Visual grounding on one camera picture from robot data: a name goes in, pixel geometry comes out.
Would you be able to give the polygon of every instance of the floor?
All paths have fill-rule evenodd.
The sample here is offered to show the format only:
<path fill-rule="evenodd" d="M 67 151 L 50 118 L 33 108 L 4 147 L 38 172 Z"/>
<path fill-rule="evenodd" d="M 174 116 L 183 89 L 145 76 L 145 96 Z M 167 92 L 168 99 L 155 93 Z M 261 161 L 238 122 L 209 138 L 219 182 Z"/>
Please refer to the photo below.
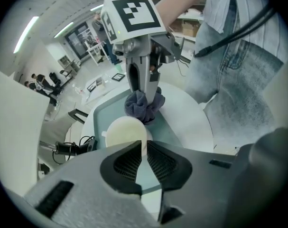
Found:
<path fill-rule="evenodd" d="M 77 76 L 73 79 L 68 86 L 65 87 L 63 93 L 58 96 L 57 100 L 59 102 L 59 106 L 56 108 L 50 106 L 48 110 L 48 115 L 46 119 L 53 120 L 56 119 L 73 109 L 79 109 L 85 113 L 89 113 L 95 106 L 95 104 L 100 100 L 100 98 L 90 102 L 89 104 L 83 106 L 81 105 L 82 95 L 79 94 L 79 90 L 84 89 L 85 84 L 90 79 L 96 77 L 99 74 L 102 74 L 111 68 L 113 68 L 113 64 L 108 60 L 104 60 L 99 63 L 97 66 L 91 58 L 82 63 L 80 70 L 78 71 Z M 185 64 L 176 62 L 170 64 L 164 64 L 160 68 L 161 78 L 160 80 L 169 84 L 172 84 L 176 87 L 184 89 L 185 83 L 185 75 L 187 73 L 187 66 Z M 66 142 L 75 142 L 79 143 L 81 138 L 83 125 L 80 122 L 74 123 L 69 129 L 66 135 Z M 230 154 L 235 155 L 238 150 L 233 147 L 226 146 L 215 146 L 214 152 L 221 154 Z"/>

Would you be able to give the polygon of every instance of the person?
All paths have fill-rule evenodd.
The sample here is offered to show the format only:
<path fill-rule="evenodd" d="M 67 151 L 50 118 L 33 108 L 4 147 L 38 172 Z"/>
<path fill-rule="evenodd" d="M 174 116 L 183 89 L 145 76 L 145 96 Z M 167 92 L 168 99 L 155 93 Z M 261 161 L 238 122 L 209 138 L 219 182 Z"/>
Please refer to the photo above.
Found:
<path fill-rule="evenodd" d="M 113 53 L 112 53 L 112 45 L 110 44 L 109 39 L 107 38 L 107 34 L 105 32 L 104 26 L 101 22 L 101 13 L 97 12 L 94 16 L 94 20 L 92 22 L 92 27 L 95 30 L 98 39 L 100 42 L 104 41 L 106 43 L 108 54 L 110 57 L 111 62 L 116 65 L 118 63 L 121 63 L 122 60 L 119 60 Z"/>
<path fill-rule="evenodd" d="M 38 82 L 40 82 L 44 88 L 46 88 L 46 90 L 52 90 L 51 94 L 53 95 L 58 95 L 57 89 L 55 89 L 55 87 L 51 86 L 48 81 L 46 80 L 46 77 L 42 74 L 39 75 L 35 75 L 32 74 L 31 78 L 37 80 Z"/>
<path fill-rule="evenodd" d="M 161 0 L 156 7 L 169 27 L 198 1 Z M 244 26 L 267 4 L 268 0 L 206 0 L 195 53 Z M 287 60 L 288 29 L 278 13 L 248 36 L 192 58 L 185 91 L 198 103 L 208 102 L 204 112 L 214 145 L 243 146 L 275 129 L 262 91 Z"/>
<path fill-rule="evenodd" d="M 38 89 L 36 88 L 36 85 L 35 85 L 34 82 L 26 81 L 26 82 L 24 83 L 24 86 L 27 87 L 27 88 L 29 88 L 29 89 L 31 89 L 31 90 L 33 90 L 33 91 L 35 91 L 35 92 L 38 92 L 38 93 L 44 95 L 44 96 L 46 96 L 46 97 L 49 97 L 49 98 L 50 98 L 49 104 L 51 104 L 51 105 L 53 105 L 53 106 L 56 106 L 56 105 L 57 105 L 56 99 L 54 99 L 53 97 L 47 95 L 46 92 L 43 91 L 42 89 L 41 89 L 41 90 L 38 90 Z"/>

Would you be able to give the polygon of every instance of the cardboard box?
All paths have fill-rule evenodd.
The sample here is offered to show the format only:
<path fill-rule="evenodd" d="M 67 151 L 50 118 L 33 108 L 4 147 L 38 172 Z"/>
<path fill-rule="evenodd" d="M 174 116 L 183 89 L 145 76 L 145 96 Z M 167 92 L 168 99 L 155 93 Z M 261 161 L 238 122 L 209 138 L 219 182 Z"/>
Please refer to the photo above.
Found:
<path fill-rule="evenodd" d="M 192 25 L 190 23 L 183 23 L 182 28 L 183 28 L 183 34 L 185 36 L 195 37 L 200 26 L 199 26 L 199 24 Z"/>

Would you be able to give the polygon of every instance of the white round table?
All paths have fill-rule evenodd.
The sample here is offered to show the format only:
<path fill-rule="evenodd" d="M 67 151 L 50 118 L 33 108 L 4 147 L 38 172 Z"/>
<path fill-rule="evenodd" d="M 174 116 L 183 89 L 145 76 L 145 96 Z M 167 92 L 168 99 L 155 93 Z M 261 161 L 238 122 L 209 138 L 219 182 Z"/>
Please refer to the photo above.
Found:
<path fill-rule="evenodd" d="M 213 152 L 214 142 L 209 121 L 199 104 L 185 91 L 160 82 L 162 95 L 166 98 L 160 112 L 175 133 L 182 146 L 187 149 Z M 94 135 L 93 113 L 96 107 L 129 89 L 129 84 L 120 86 L 106 94 L 89 113 L 81 137 Z"/>

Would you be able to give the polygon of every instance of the ceiling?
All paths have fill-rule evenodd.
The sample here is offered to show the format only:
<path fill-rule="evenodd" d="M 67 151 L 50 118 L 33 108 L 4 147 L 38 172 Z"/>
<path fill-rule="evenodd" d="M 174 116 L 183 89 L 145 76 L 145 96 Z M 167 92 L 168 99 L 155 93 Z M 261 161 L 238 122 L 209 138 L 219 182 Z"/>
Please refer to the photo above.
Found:
<path fill-rule="evenodd" d="M 18 0 L 0 26 L 0 70 L 9 75 L 20 62 L 31 55 L 38 38 L 53 38 L 70 22 L 89 17 L 90 9 L 103 0 Z M 22 48 L 13 54 L 17 41 L 33 16 L 39 19 L 25 39 Z"/>

